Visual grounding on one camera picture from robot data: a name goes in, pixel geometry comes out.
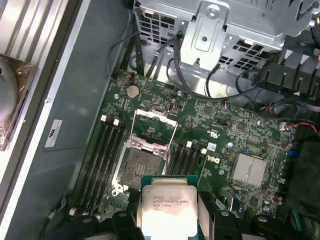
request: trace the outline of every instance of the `screw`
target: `screw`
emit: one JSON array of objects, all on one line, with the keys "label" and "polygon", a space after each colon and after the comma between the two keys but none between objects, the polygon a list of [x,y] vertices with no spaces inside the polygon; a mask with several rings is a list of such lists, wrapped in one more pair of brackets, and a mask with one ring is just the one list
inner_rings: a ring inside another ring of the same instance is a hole
[{"label": "screw", "polygon": [[227,211],[222,211],[221,212],[221,215],[224,216],[224,217],[228,217],[229,216],[229,213]]},{"label": "screw", "polygon": [[220,65],[219,70],[224,71],[226,69],[226,66]]},{"label": "screw", "polygon": [[214,8],[209,8],[207,10],[207,16],[211,19],[215,19],[219,16],[219,11]]},{"label": "screw", "polygon": [[263,223],[268,222],[268,219],[266,219],[264,216],[258,216],[257,219],[258,219],[260,222],[263,222]]}]

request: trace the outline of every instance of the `chip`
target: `chip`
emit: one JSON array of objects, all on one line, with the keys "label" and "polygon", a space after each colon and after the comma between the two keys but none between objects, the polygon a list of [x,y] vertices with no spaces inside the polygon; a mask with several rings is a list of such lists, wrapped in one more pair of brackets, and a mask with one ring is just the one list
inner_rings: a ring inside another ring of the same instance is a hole
[{"label": "chip", "polygon": [[258,202],[259,202],[259,199],[258,198],[256,198],[256,197],[251,197],[251,199],[250,199],[250,205],[252,205],[252,206],[257,206],[258,205]]},{"label": "chip", "polygon": [[123,171],[121,180],[124,185],[134,189],[141,189],[142,176],[154,176],[157,174],[162,157],[130,148],[129,156]]},{"label": "chip", "polygon": [[204,114],[207,114],[207,115],[211,115],[211,113],[212,113],[212,107],[210,107],[210,106],[205,106],[205,107],[204,107],[204,110],[203,110],[203,113],[204,113]]},{"label": "chip", "polygon": [[243,131],[246,128],[246,124],[244,122],[239,122],[238,127],[239,130]]}]

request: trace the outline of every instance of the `metal bracket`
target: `metal bracket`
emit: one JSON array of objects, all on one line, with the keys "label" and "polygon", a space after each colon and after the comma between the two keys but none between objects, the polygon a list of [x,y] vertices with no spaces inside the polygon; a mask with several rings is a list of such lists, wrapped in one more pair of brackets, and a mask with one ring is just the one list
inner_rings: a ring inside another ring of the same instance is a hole
[{"label": "metal bracket", "polygon": [[200,59],[202,69],[217,65],[224,49],[227,33],[223,29],[229,9],[203,1],[195,22],[190,22],[181,46],[181,62],[193,65]]},{"label": "metal bracket", "polygon": [[161,122],[174,127],[172,136],[170,138],[170,142],[169,142],[168,145],[166,145],[166,148],[165,148],[165,155],[168,155],[168,151],[170,149],[170,145],[171,145],[171,143],[172,143],[172,141],[174,139],[174,135],[175,135],[176,130],[178,128],[178,122],[174,121],[174,120],[171,120],[171,119],[168,119],[164,114],[161,114],[161,113],[158,113],[158,112],[155,112],[155,111],[143,111],[141,109],[135,110],[134,116],[133,116],[133,121],[132,121],[132,126],[131,126],[130,137],[129,137],[129,140],[128,140],[130,142],[130,147],[136,147],[138,149],[145,149],[145,150],[148,150],[150,152],[153,152],[154,154],[156,154],[156,155],[158,155],[160,157],[164,157],[165,156],[161,151],[162,149],[160,149],[159,147],[156,147],[156,149],[154,150],[154,147],[153,147],[154,144],[148,144],[147,141],[145,141],[144,139],[141,139],[141,138],[138,138],[138,137],[134,136],[133,131],[134,131],[134,126],[135,126],[136,116],[137,115],[144,116],[144,117],[147,117],[147,118],[150,118],[150,119],[156,118],[156,119],[159,119]]}]

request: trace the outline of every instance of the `plastic wrap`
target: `plastic wrap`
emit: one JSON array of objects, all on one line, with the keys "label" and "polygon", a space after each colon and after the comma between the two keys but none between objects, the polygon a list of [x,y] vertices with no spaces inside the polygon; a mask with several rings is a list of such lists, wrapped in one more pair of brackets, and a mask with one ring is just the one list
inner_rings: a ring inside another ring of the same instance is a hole
[{"label": "plastic wrap", "polygon": [[0,57],[9,62],[9,65],[14,71],[18,85],[18,100],[15,109],[11,114],[11,117],[4,124],[0,125],[0,151],[4,151],[9,146],[15,131],[15,125],[19,119],[20,111],[34,78],[35,66],[2,54],[0,54]]}]

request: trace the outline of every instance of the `capacitor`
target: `capacitor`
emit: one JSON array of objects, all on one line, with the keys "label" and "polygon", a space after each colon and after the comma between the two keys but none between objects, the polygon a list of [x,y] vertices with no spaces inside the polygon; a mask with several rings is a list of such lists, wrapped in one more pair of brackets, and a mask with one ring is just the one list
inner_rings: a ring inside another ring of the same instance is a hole
[{"label": "capacitor", "polygon": [[226,147],[227,147],[228,149],[232,149],[232,148],[234,147],[234,144],[233,144],[232,142],[228,142],[228,143],[226,144]]},{"label": "capacitor", "polygon": [[270,211],[270,207],[264,206],[262,210],[268,213]]},{"label": "capacitor", "polygon": [[299,157],[299,155],[300,155],[300,151],[295,150],[295,149],[290,149],[290,150],[287,152],[287,155],[288,155],[289,157],[292,157],[292,158],[297,158],[297,157]]}]

